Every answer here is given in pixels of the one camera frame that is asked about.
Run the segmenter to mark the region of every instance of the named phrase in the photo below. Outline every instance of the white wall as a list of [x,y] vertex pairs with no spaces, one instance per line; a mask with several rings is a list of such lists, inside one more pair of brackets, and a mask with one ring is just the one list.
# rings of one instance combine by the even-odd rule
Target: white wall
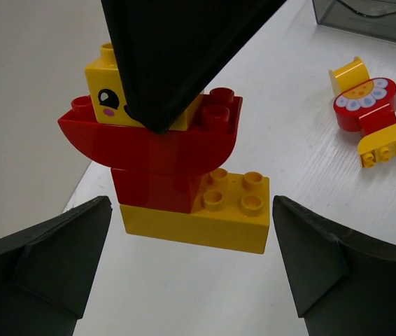
[[0,237],[59,214],[81,179],[57,119],[108,40],[100,0],[0,0]]

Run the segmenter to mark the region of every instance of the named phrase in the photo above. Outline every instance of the yellow lego brick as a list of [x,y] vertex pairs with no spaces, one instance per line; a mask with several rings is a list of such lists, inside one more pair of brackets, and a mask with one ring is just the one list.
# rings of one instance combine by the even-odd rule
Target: yellow lego brick
[[120,205],[127,233],[195,245],[264,253],[269,179],[217,169],[203,177],[192,213]]
[[396,156],[396,124],[365,136],[358,144],[361,166],[372,168]]
[[[129,117],[125,111],[127,100],[123,92],[119,70],[115,61],[111,43],[102,45],[101,57],[85,68],[87,86],[89,87],[92,105],[98,123],[143,127]],[[171,130],[185,131],[192,122],[193,116],[201,103],[200,94],[187,107],[183,114],[170,127]]]
[[335,97],[369,80],[369,72],[359,57],[355,57],[353,62],[342,68],[329,70],[329,76]]

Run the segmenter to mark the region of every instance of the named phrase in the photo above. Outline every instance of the duck eye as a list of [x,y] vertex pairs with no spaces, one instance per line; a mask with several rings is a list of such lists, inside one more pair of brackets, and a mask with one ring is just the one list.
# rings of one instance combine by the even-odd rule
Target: duck eye
[[99,92],[99,103],[102,106],[111,107],[117,110],[119,107],[119,97],[117,97],[114,91],[109,89],[103,89]]

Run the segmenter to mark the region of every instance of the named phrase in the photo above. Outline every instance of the clear plastic container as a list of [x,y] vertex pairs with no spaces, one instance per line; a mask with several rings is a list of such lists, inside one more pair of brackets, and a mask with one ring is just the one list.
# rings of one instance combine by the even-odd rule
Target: clear plastic container
[[396,42],[396,1],[313,0],[313,7],[319,25]]

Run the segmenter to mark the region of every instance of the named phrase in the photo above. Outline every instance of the black cable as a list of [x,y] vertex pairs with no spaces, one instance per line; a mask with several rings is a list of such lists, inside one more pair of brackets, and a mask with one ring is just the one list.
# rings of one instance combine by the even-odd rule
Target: black cable
[[345,3],[343,0],[337,0],[341,5],[343,5],[344,7],[346,7],[348,10],[350,10],[351,12],[355,13],[356,15],[362,16],[364,18],[368,18],[368,19],[379,19],[379,18],[384,18],[385,16],[390,16],[390,15],[396,15],[396,10],[394,12],[389,12],[389,13],[384,13],[384,14],[378,14],[378,15],[369,15],[369,14],[364,14],[361,13],[360,11],[354,9],[354,7],[348,5],[347,3]]

